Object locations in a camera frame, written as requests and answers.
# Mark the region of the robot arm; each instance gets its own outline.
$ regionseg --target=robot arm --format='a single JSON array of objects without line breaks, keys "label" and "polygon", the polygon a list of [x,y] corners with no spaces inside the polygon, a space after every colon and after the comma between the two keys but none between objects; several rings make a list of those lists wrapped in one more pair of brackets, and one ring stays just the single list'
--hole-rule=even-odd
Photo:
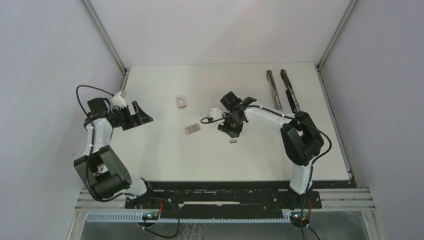
[{"label": "robot arm", "polygon": [[86,118],[87,147],[83,156],[73,162],[73,166],[87,189],[91,188],[99,199],[108,199],[122,192],[141,196],[147,191],[143,179],[131,179],[129,171],[110,146],[114,128],[121,127],[126,131],[153,121],[141,110],[137,101],[132,102],[135,114],[131,115],[124,100],[125,95],[124,91],[119,91],[112,97],[112,109],[106,105],[106,102],[109,103],[107,98],[88,101],[88,115],[94,127]]},{"label": "robot arm", "polygon": [[265,107],[252,97],[242,101],[232,91],[227,93],[220,102],[229,112],[212,108],[208,119],[218,120],[218,130],[231,138],[239,137],[243,124],[248,122],[260,123],[281,133],[285,152],[293,162],[289,191],[293,191],[298,196],[305,194],[307,186],[312,187],[312,181],[309,182],[311,162],[320,154],[321,147],[324,145],[319,132],[312,128],[315,124],[309,114],[306,112],[286,114]]}]

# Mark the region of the gray wall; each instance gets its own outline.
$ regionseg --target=gray wall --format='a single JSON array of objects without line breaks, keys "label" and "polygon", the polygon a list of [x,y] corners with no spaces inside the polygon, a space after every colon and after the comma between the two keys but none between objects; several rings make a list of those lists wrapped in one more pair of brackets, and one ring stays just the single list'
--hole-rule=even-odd
[{"label": "gray wall", "polygon": [[75,87],[121,75],[78,0],[1,1],[0,59],[0,238],[63,239],[83,186]]},{"label": "gray wall", "polygon": [[361,0],[323,76],[389,240],[422,239],[424,1]]}]

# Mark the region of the aluminum frame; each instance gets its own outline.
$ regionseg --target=aluminum frame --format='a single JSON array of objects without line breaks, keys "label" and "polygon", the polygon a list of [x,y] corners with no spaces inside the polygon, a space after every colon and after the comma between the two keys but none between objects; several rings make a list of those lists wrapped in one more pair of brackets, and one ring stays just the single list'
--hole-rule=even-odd
[{"label": "aluminum frame", "polygon": [[[314,212],[361,212],[369,239],[385,240],[369,189],[327,188],[315,190],[320,194],[322,208],[314,209]],[[142,215],[136,214],[135,209],[125,209],[125,202],[126,197],[124,196],[119,196],[111,202],[98,202],[91,198],[87,190],[82,190],[74,209],[66,240],[81,240],[86,222],[141,222]],[[144,209],[143,211],[155,213],[159,210]],[[293,211],[283,209],[281,218],[277,219],[181,219],[181,223],[289,223],[289,214],[299,211],[300,209]],[[169,218],[162,219],[160,222],[175,223],[177,220]]]}]

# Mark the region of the white wall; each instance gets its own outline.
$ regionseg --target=white wall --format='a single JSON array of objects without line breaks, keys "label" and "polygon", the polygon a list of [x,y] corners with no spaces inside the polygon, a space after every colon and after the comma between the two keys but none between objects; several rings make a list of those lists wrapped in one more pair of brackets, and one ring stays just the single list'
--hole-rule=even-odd
[{"label": "white wall", "polygon": [[324,69],[389,240],[422,239],[424,1],[362,0]]},{"label": "white wall", "polygon": [[350,0],[92,0],[125,65],[318,63]]},{"label": "white wall", "polygon": [[78,0],[1,1],[0,24],[0,238],[63,239],[83,186],[75,88],[121,75]]}]

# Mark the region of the black cable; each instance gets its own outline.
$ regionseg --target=black cable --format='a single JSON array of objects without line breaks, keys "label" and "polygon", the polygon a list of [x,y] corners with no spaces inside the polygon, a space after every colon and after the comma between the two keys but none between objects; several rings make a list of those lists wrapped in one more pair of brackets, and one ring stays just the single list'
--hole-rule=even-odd
[{"label": "black cable", "polygon": [[315,236],[316,236],[316,238],[317,238],[318,240],[321,240],[321,239],[320,239],[320,237],[318,236],[317,232],[316,232],[316,231],[314,231],[314,230],[312,229],[312,227],[307,226],[307,228],[308,228],[308,229],[310,229],[310,230],[313,232],[313,234],[315,234]]},{"label": "black cable", "polygon": [[92,157],[93,149],[94,149],[95,128],[94,128],[93,120],[90,118],[89,114],[88,114],[88,113],[87,113],[87,111],[84,109],[83,104],[81,103],[81,100],[80,100],[80,94],[79,94],[78,90],[79,90],[80,88],[82,88],[82,87],[84,87],[84,88],[96,89],[96,90],[102,91],[102,92],[104,92],[104,93],[107,93],[107,94],[109,94],[109,95],[111,95],[111,96],[113,96],[113,94],[112,94],[112,93],[110,93],[110,92],[108,92],[108,91],[105,91],[105,90],[103,90],[103,89],[100,89],[100,88],[97,88],[97,87],[94,87],[94,86],[89,86],[89,85],[79,85],[79,86],[77,86],[77,87],[76,87],[76,90],[75,90],[75,92],[76,92],[76,99],[78,100],[78,104],[79,104],[79,106],[81,107],[81,109],[82,109],[82,111],[84,112],[84,114],[85,114],[85,116],[87,117],[87,119],[90,121],[90,124],[91,124],[91,127],[92,127],[92,133],[91,133],[91,148],[90,148],[90,152],[89,152],[89,154],[88,154],[88,156],[87,156],[87,161],[86,161],[86,163],[85,163],[85,164],[86,164],[86,165],[85,165],[85,184],[87,185],[87,190],[88,190],[88,192],[90,193],[91,197],[92,197],[94,200],[99,201],[99,202],[102,202],[102,203],[110,202],[110,201],[112,201],[112,200],[114,200],[114,199],[116,199],[117,197],[122,196],[122,195],[128,195],[128,196],[132,196],[132,197],[134,197],[135,195],[133,195],[133,194],[130,194],[130,193],[123,193],[123,192],[122,192],[122,193],[119,193],[119,194],[117,194],[117,195],[115,195],[115,196],[113,196],[113,197],[111,197],[111,198],[108,198],[108,199],[102,199],[102,198],[100,198],[100,197],[98,197],[98,196],[97,196],[97,194],[93,191],[93,189],[92,189],[92,187],[91,187],[91,185],[90,185],[90,180],[89,180],[89,162],[90,162],[90,159],[91,159],[91,157]]},{"label": "black cable", "polygon": [[308,195],[307,193],[308,193],[308,191],[309,191],[309,182],[311,182],[311,180],[312,180],[312,174],[313,174],[313,170],[314,170],[314,163],[318,160],[318,159],[320,159],[321,157],[323,157],[324,155],[326,155],[328,152],[330,152],[330,150],[332,149],[332,147],[333,147],[333,143],[332,143],[332,141],[331,141],[331,139],[330,139],[330,137],[327,135],[327,134],[325,134],[323,131],[321,131],[321,130],[319,130],[318,128],[316,128],[316,127],[314,127],[314,126],[312,126],[312,125],[310,125],[310,124],[307,124],[306,122],[303,122],[303,121],[301,121],[301,120],[298,120],[298,119],[296,119],[296,118],[294,118],[294,117],[290,117],[290,116],[286,116],[286,115],[282,115],[282,114],[280,114],[280,113],[278,113],[278,112],[275,112],[275,111],[273,111],[273,110],[271,110],[271,109],[267,109],[267,108],[265,108],[265,107],[261,107],[261,106],[257,106],[257,105],[248,105],[248,106],[245,106],[245,107],[243,107],[243,108],[241,108],[241,109],[239,109],[239,110],[237,110],[237,111],[235,111],[235,112],[232,112],[231,114],[228,114],[228,115],[226,115],[226,116],[224,116],[224,117],[221,117],[221,118],[219,118],[219,119],[217,119],[217,120],[213,120],[213,121],[209,121],[209,122],[202,122],[202,120],[204,120],[204,119],[209,119],[209,117],[204,117],[204,118],[202,118],[201,120],[200,120],[200,122],[202,123],[202,124],[212,124],[212,123],[216,123],[216,122],[218,122],[218,121],[221,121],[221,120],[224,120],[224,119],[227,119],[228,117],[230,117],[231,115],[233,115],[233,114],[235,114],[235,113],[238,113],[238,112],[240,112],[240,111],[243,111],[243,110],[245,110],[245,109],[247,109],[247,108],[258,108],[258,109],[261,109],[261,110],[264,110],[264,111],[267,111],[267,112],[269,112],[269,113],[272,113],[272,114],[274,114],[274,115],[277,115],[277,116],[279,116],[279,117],[282,117],[282,118],[286,118],[286,119],[290,119],[290,120],[293,120],[293,121],[296,121],[296,122],[298,122],[298,123],[301,123],[301,124],[303,124],[303,125],[306,125],[306,126],[308,126],[308,127],[310,127],[310,128],[312,128],[312,129],[314,129],[315,131],[317,131],[317,132],[319,132],[320,134],[322,134],[326,139],[327,139],[327,141],[328,141],[328,149],[325,151],[325,152],[323,152],[322,154],[320,154],[320,155],[318,155],[314,160],[312,160],[312,162],[311,162],[311,164],[310,164],[310,172],[309,172],[309,180],[307,181],[307,185],[306,185],[306,190],[305,190],[305,197],[303,198],[303,204],[302,204],[302,208],[301,208],[301,211],[300,211],[300,229],[301,229],[301,232],[302,232],[302,237],[303,237],[303,239],[304,240],[306,240],[306,238],[305,238],[305,232],[304,232],[304,228],[303,228],[303,226],[302,226],[302,223],[303,223],[303,213],[304,213],[304,209],[305,209],[305,203],[306,203],[306,196]]},{"label": "black cable", "polygon": [[237,110],[237,111],[234,111],[234,112],[232,112],[232,113],[230,113],[230,114],[227,114],[227,115],[225,115],[225,116],[223,116],[223,117],[221,117],[221,118],[218,118],[218,119],[216,119],[216,120],[212,120],[212,121],[204,122],[203,120],[205,120],[205,119],[210,119],[210,117],[206,116],[206,117],[204,117],[204,118],[200,119],[200,123],[201,123],[201,124],[213,124],[213,123],[219,122],[219,121],[221,121],[221,120],[227,119],[227,118],[231,117],[232,115],[234,115],[234,114],[236,114],[236,113],[238,113],[238,112],[241,112],[241,111],[243,111],[243,110],[245,110],[245,109],[247,109],[247,108],[249,108],[249,107],[253,107],[253,106],[245,106],[245,107],[240,108],[240,109],[239,109],[239,110]]},{"label": "black cable", "polygon": [[168,200],[163,199],[163,198],[160,198],[160,197],[149,196],[149,197],[146,197],[146,198],[147,198],[147,199],[154,199],[154,200],[162,200],[162,201],[165,201],[165,202],[169,203],[169,204],[173,207],[173,209],[175,210],[175,213],[176,213],[176,218],[177,218],[177,222],[176,222],[176,231],[175,231],[175,233],[174,233],[172,236],[165,236],[165,235],[159,234],[159,233],[157,233],[157,232],[154,232],[154,231],[152,231],[152,230],[148,229],[147,227],[144,227],[144,224],[145,224],[145,223],[146,223],[146,221],[148,220],[147,218],[144,220],[144,222],[143,222],[143,223],[139,223],[139,222],[137,222],[137,224],[138,224],[139,226],[144,227],[143,229],[144,229],[144,230],[146,230],[147,232],[149,232],[149,233],[151,233],[151,234],[153,234],[153,235],[156,235],[156,236],[158,236],[158,237],[161,237],[161,238],[164,238],[164,239],[173,239],[173,238],[175,238],[175,236],[177,236],[178,231],[179,231],[179,229],[180,229],[180,215],[178,214],[178,210],[177,210],[177,208],[176,208],[176,207],[175,207],[172,203],[170,203]]}]

